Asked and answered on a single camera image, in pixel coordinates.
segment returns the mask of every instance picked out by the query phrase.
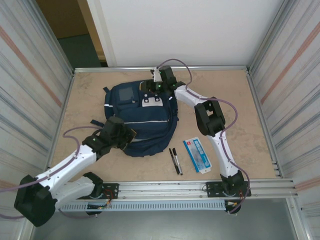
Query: black marker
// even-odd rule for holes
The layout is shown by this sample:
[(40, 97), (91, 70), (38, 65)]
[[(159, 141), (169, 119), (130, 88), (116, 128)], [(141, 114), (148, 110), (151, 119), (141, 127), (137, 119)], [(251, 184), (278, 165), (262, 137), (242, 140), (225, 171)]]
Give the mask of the black marker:
[(176, 174), (179, 174), (180, 171), (179, 171), (179, 168), (178, 168), (178, 166), (177, 166), (177, 164), (176, 164), (174, 155), (172, 154), (171, 148), (169, 148), (169, 151), (170, 151), (170, 155), (171, 155), (171, 158), (172, 158), (172, 162), (173, 162), (174, 168), (175, 168), (175, 170), (176, 170)]
[(179, 163), (179, 160), (178, 160), (178, 155), (177, 155), (176, 149), (173, 148), (172, 151), (173, 151), (173, 154), (174, 154), (174, 156), (175, 156), (176, 164), (177, 164), (177, 166), (178, 166), (180, 175), (182, 175), (183, 173), (182, 173), (182, 169), (181, 169), (181, 166), (180, 166), (180, 163)]

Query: white wall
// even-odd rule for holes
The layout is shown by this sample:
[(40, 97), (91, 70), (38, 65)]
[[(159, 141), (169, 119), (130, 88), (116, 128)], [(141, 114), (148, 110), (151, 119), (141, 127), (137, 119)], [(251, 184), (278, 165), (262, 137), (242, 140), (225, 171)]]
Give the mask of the white wall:
[(87, 0), (110, 67), (247, 65), (283, 0)]

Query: wooden tabletop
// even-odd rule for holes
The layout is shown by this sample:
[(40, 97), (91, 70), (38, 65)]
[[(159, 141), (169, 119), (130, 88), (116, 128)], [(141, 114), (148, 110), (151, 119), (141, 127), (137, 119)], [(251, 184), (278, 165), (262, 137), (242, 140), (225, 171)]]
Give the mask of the wooden tabletop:
[[(178, 81), (187, 83), (187, 71), (174, 72)], [(192, 71), (193, 83), (189, 86), (200, 95), (216, 97), (229, 101), (238, 110), (238, 121), (226, 132), (227, 141), (235, 162), (245, 169), (250, 178), (275, 178), (266, 140), (251, 95), (245, 72), (229, 71)], [(76, 143), (62, 137), (63, 132), (78, 126), (92, 126), (92, 119), (105, 122), (103, 87), (137, 80), (150, 79), (149, 71), (141, 72), (90, 72), (76, 73), (70, 98), (67, 104), (60, 135), (52, 160), (56, 165), (76, 149)], [(226, 126), (235, 113), (226, 104), (220, 104)], [(194, 109), (178, 102), (179, 121), (169, 148), (176, 148), (183, 175), (177, 175), (169, 149), (154, 156), (130, 157), (119, 149), (112, 149), (95, 164), (76, 175), (93, 172), (107, 182), (119, 181), (176, 181), (176, 180), (218, 180), (220, 179), (219, 161), (207, 137), (197, 127)], [(92, 129), (79, 129), (72, 135), (80, 141), (93, 133)], [(199, 137), (212, 163), (210, 172), (197, 173), (183, 144), (183, 140)]]

